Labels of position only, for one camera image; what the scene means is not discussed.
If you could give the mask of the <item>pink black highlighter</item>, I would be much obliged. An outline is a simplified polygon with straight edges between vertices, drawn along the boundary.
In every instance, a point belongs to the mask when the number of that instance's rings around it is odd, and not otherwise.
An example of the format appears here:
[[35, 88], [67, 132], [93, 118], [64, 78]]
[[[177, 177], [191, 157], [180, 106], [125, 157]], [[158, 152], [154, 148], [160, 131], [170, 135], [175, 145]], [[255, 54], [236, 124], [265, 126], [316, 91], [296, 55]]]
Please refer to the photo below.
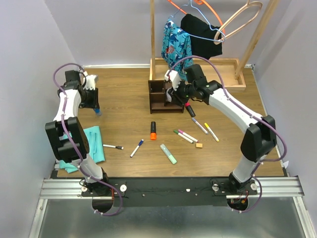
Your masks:
[[192, 106], [190, 105], [190, 103], [185, 103], [184, 105], [185, 109], [187, 110], [187, 112], [189, 113], [189, 115], [194, 118], [196, 116]]

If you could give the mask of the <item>blue cylindrical pin container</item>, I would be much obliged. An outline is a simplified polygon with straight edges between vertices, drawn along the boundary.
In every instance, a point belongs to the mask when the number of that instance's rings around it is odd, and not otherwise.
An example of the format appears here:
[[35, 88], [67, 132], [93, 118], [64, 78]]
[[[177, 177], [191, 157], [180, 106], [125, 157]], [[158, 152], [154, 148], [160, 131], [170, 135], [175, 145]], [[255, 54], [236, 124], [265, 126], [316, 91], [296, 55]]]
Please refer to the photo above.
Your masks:
[[94, 109], [94, 112], [95, 112], [95, 114], [96, 114], [97, 116], [101, 116], [101, 115], [102, 115], [101, 110], [98, 109], [98, 108]]

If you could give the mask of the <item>orange black highlighter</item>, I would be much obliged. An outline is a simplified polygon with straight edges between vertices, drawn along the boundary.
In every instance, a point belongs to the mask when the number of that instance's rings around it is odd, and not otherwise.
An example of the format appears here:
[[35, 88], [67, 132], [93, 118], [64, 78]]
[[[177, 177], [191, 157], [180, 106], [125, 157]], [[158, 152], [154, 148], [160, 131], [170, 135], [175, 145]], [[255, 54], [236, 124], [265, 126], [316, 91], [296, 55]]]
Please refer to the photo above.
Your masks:
[[156, 130], [156, 122], [151, 122], [151, 128], [150, 128], [150, 140], [156, 140], [157, 139], [157, 130]]

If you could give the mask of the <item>blue capped white marker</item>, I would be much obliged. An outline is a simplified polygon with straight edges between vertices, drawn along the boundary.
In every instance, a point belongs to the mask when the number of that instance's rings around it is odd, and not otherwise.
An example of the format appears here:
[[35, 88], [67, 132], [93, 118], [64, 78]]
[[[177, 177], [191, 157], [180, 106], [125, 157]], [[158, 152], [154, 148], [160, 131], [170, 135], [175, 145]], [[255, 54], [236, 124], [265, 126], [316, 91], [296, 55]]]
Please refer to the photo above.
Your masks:
[[144, 142], [144, 139], [141, 139], [140, 142], [138, 143], [138, 145], [136, 146], [136, 148], [135, 148], [135, 149], [133, 150], [133, 152], [131, 153], [130, 158], [132, 158], [132, 157], [135, 155], [135, 153], [138, 151], [138, 149], [139, 149], [140, 146], [143, 144], [143, 142]]

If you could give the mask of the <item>mint green highlighter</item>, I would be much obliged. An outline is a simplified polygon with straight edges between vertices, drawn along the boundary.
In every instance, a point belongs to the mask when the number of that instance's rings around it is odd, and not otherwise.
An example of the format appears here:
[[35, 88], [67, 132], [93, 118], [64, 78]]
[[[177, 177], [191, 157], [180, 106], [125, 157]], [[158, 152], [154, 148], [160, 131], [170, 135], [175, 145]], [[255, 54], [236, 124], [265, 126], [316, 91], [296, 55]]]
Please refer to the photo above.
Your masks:
[[175, 165], [177, 163], [177, 160], [174, 158], [174, 156], [171, 154], [171, 152], [168, 150], [168, 148], [164, 145], [160, 145], [161, 150], [164, 152], [164, 154], [167, 156], [167, 158], [170, 160], [170, 162]]

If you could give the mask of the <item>clear round pin container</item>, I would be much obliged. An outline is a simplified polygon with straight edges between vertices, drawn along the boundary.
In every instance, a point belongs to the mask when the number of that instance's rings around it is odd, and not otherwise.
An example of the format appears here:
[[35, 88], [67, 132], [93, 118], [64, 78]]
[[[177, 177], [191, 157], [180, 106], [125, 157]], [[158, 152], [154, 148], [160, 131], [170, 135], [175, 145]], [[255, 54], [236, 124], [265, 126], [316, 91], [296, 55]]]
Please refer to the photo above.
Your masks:
[[169, 88], [166, 91], [166, 101], [171, 103], [172, 102], [172, 96], [173, 96], [173, 90], [172, 90], [172, 88]]

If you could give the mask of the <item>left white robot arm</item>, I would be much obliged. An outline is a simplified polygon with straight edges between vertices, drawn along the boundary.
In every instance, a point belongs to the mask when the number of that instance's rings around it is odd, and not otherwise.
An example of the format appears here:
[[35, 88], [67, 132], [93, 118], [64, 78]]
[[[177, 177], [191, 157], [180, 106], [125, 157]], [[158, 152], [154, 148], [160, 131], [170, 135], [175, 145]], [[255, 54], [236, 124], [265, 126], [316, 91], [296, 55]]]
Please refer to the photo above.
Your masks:
[[84, 129], [78, 118], [79, 108], [92, 109], [100, 115], [97, 75], [83, 69], [65, 72], [66, 82], [57, 94], [60, 104], [53, 121], [46, 123], [50, 145], [62, 168], [70, 166], [84, 176], [82, 186], [87, 192], [107, 196], [111, 189], [105, 171], [97, 164], [105, 161], [100, 128]]

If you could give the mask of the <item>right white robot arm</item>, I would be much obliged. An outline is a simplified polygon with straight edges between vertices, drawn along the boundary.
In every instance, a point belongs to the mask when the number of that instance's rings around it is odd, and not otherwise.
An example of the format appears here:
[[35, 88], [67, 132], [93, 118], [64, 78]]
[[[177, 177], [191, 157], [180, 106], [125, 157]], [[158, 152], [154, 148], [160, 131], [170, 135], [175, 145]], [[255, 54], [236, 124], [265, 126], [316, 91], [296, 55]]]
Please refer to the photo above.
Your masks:
[[182, 80], [175, 70], [165, 73], [165, 80], [171, 82], [169, 96], [172, 103], [180, 106], [188, 100], [199, 100], [220, 110], [244, 133], [240, 146], [241, 160], [230, 173], [227, 186], [231, 193], [245, 190], [258, 164], [276, 146], [275, 120], [271, 116], [262, 117], [232, 95], [217, 81], [207, 81], [200, 65], [185, 69], [186, 80]]

